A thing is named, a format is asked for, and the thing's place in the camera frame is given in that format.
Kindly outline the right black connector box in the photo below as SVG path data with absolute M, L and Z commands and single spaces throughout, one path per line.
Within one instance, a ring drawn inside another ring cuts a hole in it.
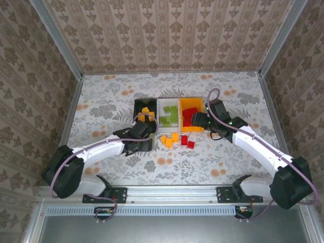
M 235 206 L 235 218 L 237 219 L 249 219 L 253 215 L 252 206 Z

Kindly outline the orange plastic bin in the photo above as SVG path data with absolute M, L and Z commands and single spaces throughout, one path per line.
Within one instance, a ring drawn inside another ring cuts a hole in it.
M 195 97 L 189 97 L 189 98 L 180 98 L 180 131 L 181 132 L 203 132 L 203 128 L 199 127 L 184 127 L 183 126 L 183 120 L 184 117 L 182 115 L 182 111 L 184 109 L 189 109 L 196 107 L 198 109 L 198 112 L 204 112 L 204 105 L 203 105 L 203 100 L 202 98 L 195 98 Z

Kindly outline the left black connector box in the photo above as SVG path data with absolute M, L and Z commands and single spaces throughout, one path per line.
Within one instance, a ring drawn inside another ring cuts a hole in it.
M 115 207 L 94 207 L 94 218 L 97 221 L 107 221 L 114 214 Z

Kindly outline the floral table cover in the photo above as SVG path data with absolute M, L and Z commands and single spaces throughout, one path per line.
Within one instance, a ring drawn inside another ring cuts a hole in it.
M 133 119 L 140 98 L 200 97 L 218 88 L 232 117 L 245 120 L 275 147 L 278 139 L 268 109 L 269 96 L 256 72 L 153 73 L 87 75 L 70 117 L 69 147 L 86 146 L 124 129 Z M 188 134 L 195 146 L 176 143 L 166 148 L 158 138 L 153 150 L 113 156 L 86 168 L 112 185 L 230 184 L 240 176 L 266 177 L 268 172 L 250 154 L 208 132 Z

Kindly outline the grey metal panel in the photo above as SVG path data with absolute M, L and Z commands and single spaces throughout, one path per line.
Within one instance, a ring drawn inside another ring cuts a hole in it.
M 234 216 L 93 216 L 48 214 L 34 209 L 23 243 L 324 243 L 312 208 L 270 207 L 260 218 Z

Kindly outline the aluminium mounting rail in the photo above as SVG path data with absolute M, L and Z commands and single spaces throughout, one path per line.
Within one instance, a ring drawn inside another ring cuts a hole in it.
M 39 189 L 36 202 L 49 203 L 52 205 L 77 203 L 81 204 L 83 195 L 100 195 L 105 189 L 112 187 L 126 187 L 127 200 L 125 204 L 135 205 L 206 205 L 219 204 L 217 201 L 217 187 L 226 187 L 232 185 L 153 185 L 153 186 L 111 186 L 105 185 L 104 182 L 80 182 L 76 191 L 72 187 L 62 193 L 63 198 L 51 190 L 49 186 L 42 186 Z

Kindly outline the left aluminium side rail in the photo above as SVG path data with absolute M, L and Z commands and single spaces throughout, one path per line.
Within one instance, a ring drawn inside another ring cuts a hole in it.
M 67 145 L 67 142 L 70 136 L 73 119 L 77 109 L 77 104 L 79 101 L 82 86 L 83 86 L 83 81 L 78 80 L 73 93 L 71 105 L 69 108 L 69 112 L 67 114 L 61 139 L 59 142 L 59 147 L 54 152 L 53 156 L 51 157 L 50 161 L 48 162 L 46 168 L 42 173 L 43 179 L 48 183 L 50 187 L 52 187 L 51 185 L 52 180 L 55 178 L 55 174 L 57 173 L 58 169 L 60 168 L 62 163 L 72 154 L 72 149 Z

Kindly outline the left aluminium frame post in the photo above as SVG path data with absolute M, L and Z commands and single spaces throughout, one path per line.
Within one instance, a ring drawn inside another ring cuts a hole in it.
M 52 17 L 49 8 L 46 6 L 46 3 L 44 0 L 30 0 L 30 2 L 42 20 L 48 33 L 52 37 L 54 43 L 58 47 L 74 77 L 77 81 L 80 81 L 82 79 L 83 72 L 81 71 L 81 68 L 79 67 L 72 53 L 72 49 L 68 46 L 67 41 L 64 39 L 62 31 L 59 29 L 59 26 Z

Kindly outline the right aluminium frame post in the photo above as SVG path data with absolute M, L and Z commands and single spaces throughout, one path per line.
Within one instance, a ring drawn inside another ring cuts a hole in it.
M 290 9 L 288 10 L 263 62 L 260 65 L 259 74 L 261 77 L 264 77 L 269 71 L 307 2 L 308 0 L 294 0 L 292 2 Z

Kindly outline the aluminium frame post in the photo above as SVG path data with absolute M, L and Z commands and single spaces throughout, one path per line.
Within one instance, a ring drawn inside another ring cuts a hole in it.
M 42 20 L 48 33 L 52 37 L 54 43 L 58 47 L 74 77 L 77 81 L 80 81 L 82 79 L 83 72 L 81 71 L 81 68 L 79 67 L 72 53 L 72 49 L 68 46 L 67 41 L 64 39 L 62 31 L 59 29 L 59 26 L 52 17 L 49 8 L 46 6 L 46 3 L 44 0 L 30 0 L 30 2 Z
M 269 71 L 307 2 L 308 0 L 294 0 L 292 2 L 290 9 L 288 10 L 263 62 L 260 65 L 259 74 L 261 77 L 264 77 Z

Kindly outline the black plastic bin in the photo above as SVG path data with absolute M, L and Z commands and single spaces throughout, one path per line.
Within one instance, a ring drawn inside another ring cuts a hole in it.
M 157 118 L 157 99 L 136 99 L 134 101 L 134 112 L 133 117 L 135 117 L 137 114 L 142 113 L 142 108 L 148 107 L 150 112 L 155 113 L 155 118 Z M 148 116 L 146 116 L 145 123 L 149 126 L 155 127 L 156 132 L 156 122 L 154 119 L 150 120 Z

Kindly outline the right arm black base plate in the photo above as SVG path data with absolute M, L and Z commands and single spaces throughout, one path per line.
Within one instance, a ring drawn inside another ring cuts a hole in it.
M 234 188 L 233 186 L 217 187 L 217 201 L 220 204 L 225 203 L 262 203 L 263 197 L 248 196 L 243 193 L 241 189 Z

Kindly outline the right aluminium side rail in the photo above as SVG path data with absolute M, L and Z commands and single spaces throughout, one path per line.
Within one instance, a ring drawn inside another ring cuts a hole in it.
M 261 89 L 268 107 L 268 111 L 270 114 L 270 118 L 274 127 L 274 131 L 278 140 L 279 149 L 272 146 L 271 144 L 267 143 L 264 139 L 262 139 L 259 136 L 254 137 L 254 141 L 251 141 L 254 145 L 256 145 L 256 148 L 252 148 L 251 145 L 246 144 L 242 145 L 241 148 L 245 149 L 248 153 L 250 153 L 271 175 L 273 178 L 275 173 L 278 171 L 279 166 L 287 166 L 287 164 L 284 161 L 279 161 L 278 158 L 273 154 L 270 150 L 274 150 L 274 152 L 279 153 L 279 157 L 282 155 L 284 158 L 289 160 L 290 152 L 288 150 L 288 146 L 286 144 L 284 134 L 282 132 L 279 119 L 276 114 L 276 110 L 270 95 L 270 91 L 268 89 L 268 85 L 266 83 L 266 80 L 264 77 L 259 75 L 259 81 L 261 85 Z

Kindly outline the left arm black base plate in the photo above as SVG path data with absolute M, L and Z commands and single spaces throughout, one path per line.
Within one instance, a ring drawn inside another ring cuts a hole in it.
M 112 187 L 105 189 L 98 197 L 101 199 L 95 199 L 86 194 L 83 195 L 82 203 L 84 204 L 112 204 L 112 201 L 102 199 L 103 197 L 110 198 L 116 201 L 118 204 L 125 204 L 127 200 L 128 189 L 126 187 Z

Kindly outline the black connector box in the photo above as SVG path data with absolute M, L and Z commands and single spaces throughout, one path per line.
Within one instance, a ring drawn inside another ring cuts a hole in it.
M 249 219 L 253 215 L 252 206 L 235 206 L 235 218 L 237 219 Z
M 115 207 L 94 207 L 94 218 L 97 221 L 107 221 L 114 214 Z

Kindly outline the aluminium back rail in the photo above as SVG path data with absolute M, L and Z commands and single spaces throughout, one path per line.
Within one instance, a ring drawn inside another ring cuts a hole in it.
M 237 70 L 158 70 L 158 71 L 115 71 L 115 72 L 84 72 L 82 76 L 86 75 L 123 75 L 123 74 L 162 74 L 162 73 L 221 73 L 221 72 L 256 72 L 257 69 L 237 69 Z

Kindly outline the white plastic bin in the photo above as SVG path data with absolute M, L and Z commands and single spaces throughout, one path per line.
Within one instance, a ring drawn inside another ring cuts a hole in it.
M 171 113 L 165 113 L 163 110 L 163 107 L 169 106 L 177 106 L 177 114 L 178 114 L 178 123 L 173 124 L 171 123 Z M 173 133 L 173 132 L 179 132 L 180 131 L 180 100 L 179 98 L 158 98 L 157 99 L 157 119 L 158 119 L 158 124 L 159 128 L 158 130 L 161 133 Z M 160 116 L 165 116 L 167 122 L 171 123 L 170 127 L 164 127 L 164 123 L 159 122 L 159 117 Z

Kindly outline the aluminium side rail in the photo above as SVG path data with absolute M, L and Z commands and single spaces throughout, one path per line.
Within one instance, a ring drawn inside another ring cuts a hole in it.
M 54 152 L 53 156 L 51 157 L 50 161 L 48 162 L 46 168 L 42 173 L 43 179 L 48 183 L 50 187 L 52 187 L 51 185 L 52 180 L 55 178 L 55 174 L 57 173 L 58 169 L 60 168 L 62 163 L 72 154 L 72 149 L 67 145 L 67 142 L 70 136 L 73 119 L 77 109 L 77 104 L 79 101 L 82 86 L 83 86 L 83 81 L 78 80 L 73 93 L 71 105 L 69 108 L 69 112 L 67 114 L 61 139 L 59 142 L 59 147 Z
M 268 111 L 270 114 L 270 118 L 274 127 L 274 131 L 278 140 L 279 149 L 272 146 L 271 144 L 267 143 L 264 139 L 262 139 L 259 136 L 254 137 L 254 141 L 251 141 L 254 145 L 256 145 L 256 148 L 252 148 L 251 145 L 246 144 L 242 145 L 241 148 L 245 149 L 248 153 L 250 153 L 271 175 L 273 178 L 275 173 L 278 171 L 279 166 L 287 166 L 287 164 L 284 161 L 279 161 L 278 158 L 273 154 L 270 150 L 274 150 L 274 152 L 279 153 L 279 157 L 282 155 L 284 158 L 289 160 L 290 152 L 288 150 L 288 146 L 286 144 L 284 134 L 282 132 L 279 119 L 276 114 L 276 110 L 270 95 L 270 91 L 268 89 L 268 85 L 266 83 L 266 80 L 264 77 L 259 75 L 259 81 L 261 85 L 261 89 L 268 107 Z

